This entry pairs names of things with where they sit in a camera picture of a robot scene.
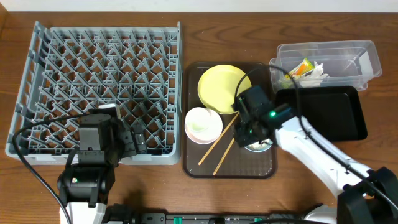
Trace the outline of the light blue cup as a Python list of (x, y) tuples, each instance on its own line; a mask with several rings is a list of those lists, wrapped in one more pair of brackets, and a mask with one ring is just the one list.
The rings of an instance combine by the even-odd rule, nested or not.
[(270, 139), (266, 139), (263, 141), (252, 143), (252, 144), (246, 146), (245, 148), (248, 151), (252, 151), (252, 152), (264, 152), (264, 151), (270, 149), (272, 147), (272, 145), (273, 145), (273, 142)]

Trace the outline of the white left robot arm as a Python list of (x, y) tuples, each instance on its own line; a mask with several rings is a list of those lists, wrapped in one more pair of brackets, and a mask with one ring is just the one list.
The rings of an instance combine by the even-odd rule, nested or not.
[(100, 106), (81, 118), (80, 145), (72, 150), (57, 187), (62, 208), (72, 223), (139, 223), (128, 205), (108, 205), (121, 159), (146, 148), (141, 129), (123, 123), (117, 105)]

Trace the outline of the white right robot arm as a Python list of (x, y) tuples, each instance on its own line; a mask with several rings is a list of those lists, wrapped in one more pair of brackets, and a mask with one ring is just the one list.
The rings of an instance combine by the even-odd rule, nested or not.
[(372, 170), (339, 150), (287, 105), (233, 103), (241, 121), (239, 146), (271, 139), (312, 171), (338, 199), (336, 208), (319, 206), (301, 219), (279, 223), (397, 223), (397, 177), (386, 167)]

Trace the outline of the white pink-rimmed bowl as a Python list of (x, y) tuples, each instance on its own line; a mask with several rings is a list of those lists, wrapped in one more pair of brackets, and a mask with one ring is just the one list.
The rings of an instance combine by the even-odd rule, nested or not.
[(193, 142), (209, 144), (221, 136), (223, 122), (221, 116), (214, 110), (196, 107), (186, 114), (184, 130)]

